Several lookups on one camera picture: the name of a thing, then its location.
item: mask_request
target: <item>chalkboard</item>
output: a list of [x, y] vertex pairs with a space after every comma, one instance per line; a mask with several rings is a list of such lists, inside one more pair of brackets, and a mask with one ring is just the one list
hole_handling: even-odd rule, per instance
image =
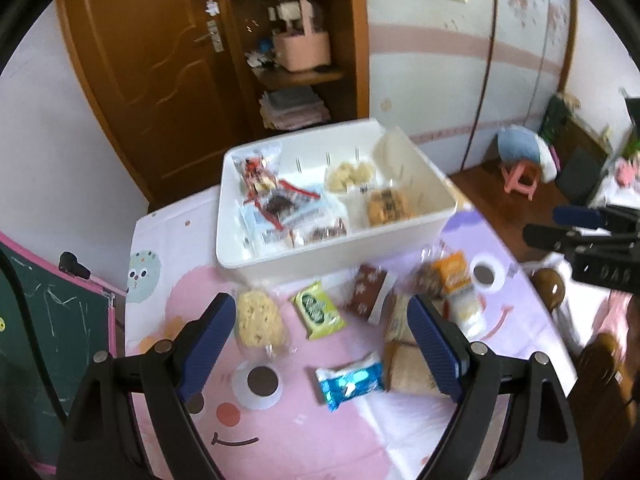
[[[62, 274], [2, 234], [0, 251], [22, 284], [49, 377], [68, 414], [89, 360], [108, 349], [113, 297]], [[62, 424], [40, 380], [17, 301], [2, 272], [0, 330], [0, 418], [32, 462], [55, 466]]]

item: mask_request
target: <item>wooden floor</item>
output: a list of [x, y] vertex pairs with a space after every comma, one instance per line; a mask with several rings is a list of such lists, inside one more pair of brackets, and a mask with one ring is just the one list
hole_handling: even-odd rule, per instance
[[460, 171], [450, 178], [476, 205], [519, 262], [545, 256], [545, 251], [527, 247], [522, 240], [522, 228], [528, 223], [551, 225], [554, 207], [568, 203], [553, 182], [539, 184], [530, 202], [520, 193], [504, 192], [497, 160]]

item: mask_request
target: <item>snack package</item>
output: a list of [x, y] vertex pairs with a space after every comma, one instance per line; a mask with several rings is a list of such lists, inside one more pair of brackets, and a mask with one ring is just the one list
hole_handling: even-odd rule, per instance
[[476, 293], [462, 251], [433, 263], [440, 274], [442, 291], [449, 303], [450, 319], [467, 339], [481, 333], [486, 325], [482, 304]]
[[240, 208], [240, 215], [258, 256], [289, 248], [290, 230], [302, 222], [314, 219], [321, 221], [322, 218], [327, 223], [332, 221], [332, 203], [318, 194], [320, 189], [321, 186], [316, 186], [298, 193], [277, 188]]
[[275, 189], [281, 151], [279, 144], [269, 144], [241, 150], [231, 157], [244, 181], [247, 200]]
[[372, 227], [415, 217], [405, 193], [391, 187], [371, 192], [367, 212]]
[[382, 364], [388, 391], [418, 396], [444, 396], [417, 346], [399, 342], [387, 343]]
[[376, 167], [372, 162], [361, 162], [354, 166], [343, 162], [337, 168], [327, 168], [324, 174], [325, 187], [334, 193], [370, 187], [376, 180]]
[[[409, 305], [409, 300], [412, 297], [413, 294], [395, 294], [394, 306], [386, 323], [385, 342], [396, 341], [409, 345], [417, 345], [414, 334], [411, 332], [406, 320], [406, 310]], [[432, 303], [438, 313], [445, 319], [448, 319], [444, 302], [432, 300]]]
[[426, 294], [432, 300], [442, 298], [440, 273], [433, 267], [436, 260], [444, 258], [446, 253], [441, 245], [426, 247], [420, 254], [420, 264], [415, 267], [404, 288], [412, 294]]
[[382, 362], [377, 352], [339, 370], [318, 368], [316, 378], [330, 412], [345, 400], [384, 389]]
[[346, 309], [377, 325], [382, 306], [398, 277], [380, 267], [360, 266], [356, 274], [353, 297]]
[[322, 216], [303, 222], [289, 231], [291, 245], [295, 248], [303, 247], [329, 238], [344, 236], [347, 234], [346, 224], [346, 218], [335, 218], [333, 215], [329, 215], [329, 218]]
[[306, 212], [321, 206], [321, 191], [321, 186], [302, 189], [281, 180], [276, 189], [257, 197], [254, 206], [276, 229], [283, 231], [285, 225], [292, 224]]
[[259, 289], [244, 290], [236, 296], [236, 331], [241, 347], [256, 354], [264, 352], [269, 359], [286, 353], [289, 331], [277, 304]]
[[327, 293], [322, 290], [321, 282], [306, 286], [291, 301], [300, 311], [309, 340], [320, 339], [347, 326]]

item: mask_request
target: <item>blue gripper pad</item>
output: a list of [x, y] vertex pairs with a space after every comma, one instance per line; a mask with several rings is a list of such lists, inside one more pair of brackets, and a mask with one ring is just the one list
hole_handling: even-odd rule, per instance
[[184, 402], [202, 391], [207, 382], [213, 365], [236, 324], [236, 302], [228, 294], [218, 294], [199, 321], [208, 323], [206, 327], [200, 328], [199, 339], [182, 363], [178, 394]]
[[409, 300], [406, 320], [438, 389], [454, 402], [460, 402], [463, 397], [461, 363], [418, 296]]
[[583, 206], [559, 205], [554, 209], [553, 219], [558, 225], [571, 225], [587, 229], [605, 227], [602, 215], [597, 209]]

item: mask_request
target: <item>cartoon cheek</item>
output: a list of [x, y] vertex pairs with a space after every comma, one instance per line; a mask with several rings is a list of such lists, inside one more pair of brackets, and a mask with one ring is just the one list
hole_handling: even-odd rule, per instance
[[223, 426], [232, 428], [240, 422], [240, 410], [231, 402], [223, 402], [216, 408], [216, 418]]
[[231, 377], [231, 389], [248, 410], [268, 410], [282, 396], [282, 380], [275, 368], [243, 363]]

